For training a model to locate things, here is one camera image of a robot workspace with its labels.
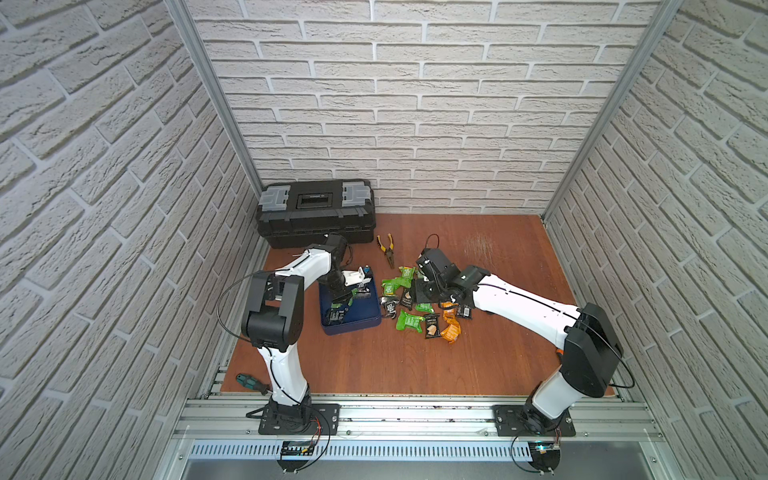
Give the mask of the green cookie packet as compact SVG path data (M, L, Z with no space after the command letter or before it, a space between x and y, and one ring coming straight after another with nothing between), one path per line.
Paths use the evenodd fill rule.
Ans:
M414 309L418 312L432 314L435 312L433 306L429 303L419 303L414 306Z
M397 282L405 289L412 287L412 282L415 277L415 268L408 266L400 266L400 276L397 278Z
M401 310L396 321L396 329L398 331L405 331L406 329L415 330L418 333L423 332L423 323L425 318L423 316L411 314L405 310Z
M401 278L386 279L382 281L382 294L384 296L395 296L402 287Z

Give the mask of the black cookie packet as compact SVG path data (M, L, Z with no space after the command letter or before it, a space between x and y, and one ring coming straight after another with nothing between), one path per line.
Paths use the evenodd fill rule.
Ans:
M428 314L424 316L425 326L424 333L426 339L434 339L440 337L439 316L436 314Z
M399 305L400 305L400 299L398 297L383 296L381 298L381 307L383 310L383 316L390 319L397 319Z
M456 316L461 319L471 320L473 318L473 308L469 305L458 305L456 309Z
M399 305L406 309L406 310L412 310L414 305L414 298L412 296L412 292L410 290L404 290L401 294Z

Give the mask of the dark blue storage box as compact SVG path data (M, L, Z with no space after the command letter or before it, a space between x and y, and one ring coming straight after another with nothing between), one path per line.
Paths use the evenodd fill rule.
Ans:
M381 323L382 314L374 274L368 272L364 283L350 286L349 290L355 293L351 302L336 307L328 288L319 285L321 326L326 335L373 328Z

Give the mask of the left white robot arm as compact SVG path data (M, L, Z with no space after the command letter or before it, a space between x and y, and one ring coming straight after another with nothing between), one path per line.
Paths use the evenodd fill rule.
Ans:
M305 290L319 282L334 303L349 302L353 293L342 267L347 249L344 237L331 234L323 244L309 246L286 266L246 277L249 286L241 335L257 348L268 367L272 386L268 407L275 415L309 421L309 385L297 350L304 324Z

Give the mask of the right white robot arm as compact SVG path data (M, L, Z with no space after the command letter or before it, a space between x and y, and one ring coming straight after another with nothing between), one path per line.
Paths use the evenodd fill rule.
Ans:
M521 418L533 431L544 431L583 397L600 398L623 359L623 348L605 311L559 303L516 287L475 266L460 272L451 265L420 268L426 299L469 305L506 318L562 351L558 369L529 395Z

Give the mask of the yellow black pliers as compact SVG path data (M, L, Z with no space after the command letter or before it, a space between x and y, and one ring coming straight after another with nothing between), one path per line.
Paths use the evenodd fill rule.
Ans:
M385 243L382 241L381 236L377 236L377 243L379 245L379 248L381 249L382 253L384 254L387 263L389 265L390 269L395 268L395 258L394 258L394 239L392 234L387 235L388 242Z

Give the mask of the black plastic toolbox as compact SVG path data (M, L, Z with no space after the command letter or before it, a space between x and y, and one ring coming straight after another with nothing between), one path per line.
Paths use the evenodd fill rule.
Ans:
M257 231L274 249L321 243L339 234L369 243L376 228L375 195L368 180L320 180L270 185L259 199Z

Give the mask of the left control board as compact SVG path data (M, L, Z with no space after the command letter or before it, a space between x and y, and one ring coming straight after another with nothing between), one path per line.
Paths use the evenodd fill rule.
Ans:
M315 441L283 441L277 459L278 466L286 473L298 472L315 458Z

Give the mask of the control board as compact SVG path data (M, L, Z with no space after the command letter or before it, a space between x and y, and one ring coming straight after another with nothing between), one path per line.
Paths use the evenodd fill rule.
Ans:
M277 459L278 466L286 473L298 472L315 458L315 441L283 441Z
M554 442L529 442L529 466L541 474L554 474L560 464L561 448Z

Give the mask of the right control board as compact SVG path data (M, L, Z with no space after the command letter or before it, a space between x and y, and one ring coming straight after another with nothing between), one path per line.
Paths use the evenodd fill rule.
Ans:
M560 464L561 448L554 442L529 442L529 466L541 474L554 474Z

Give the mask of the green handled tool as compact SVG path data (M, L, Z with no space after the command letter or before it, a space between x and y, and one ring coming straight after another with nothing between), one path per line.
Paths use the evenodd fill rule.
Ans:
M261 380L249 374L244 374L244 373L237 374L236 381L240 386L244 387L245 389L258 392L261 395L267 395L268 393L271 392L271 387L269 384L265 384Z

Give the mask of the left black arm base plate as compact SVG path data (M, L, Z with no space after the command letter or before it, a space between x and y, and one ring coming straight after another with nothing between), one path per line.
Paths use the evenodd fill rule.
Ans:
M337 403L285 406L270 401L261 411L258 433L334 436L338 431L340 409Z

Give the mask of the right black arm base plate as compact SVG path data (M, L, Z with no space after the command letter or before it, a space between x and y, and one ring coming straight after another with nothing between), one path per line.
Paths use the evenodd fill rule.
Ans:
M563 437L576 436L568 408L555 419L548 418L527 404L494 405L491 410L497 435L500 437L554 436L556 433Z

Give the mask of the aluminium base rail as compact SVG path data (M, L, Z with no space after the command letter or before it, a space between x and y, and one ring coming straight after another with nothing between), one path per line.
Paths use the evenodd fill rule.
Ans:
M520 397L395 397L320 395L341 405L337 434L260 435L265 399L221 395L190 400L173 429L177 458L277 460L286 440L315 441L315 459L369 461L517 462L529 466L528 443L630 443L642 452L664 437L649 409L617 398L582 400L569 408L575 437L500 437L494 405L523 405Z

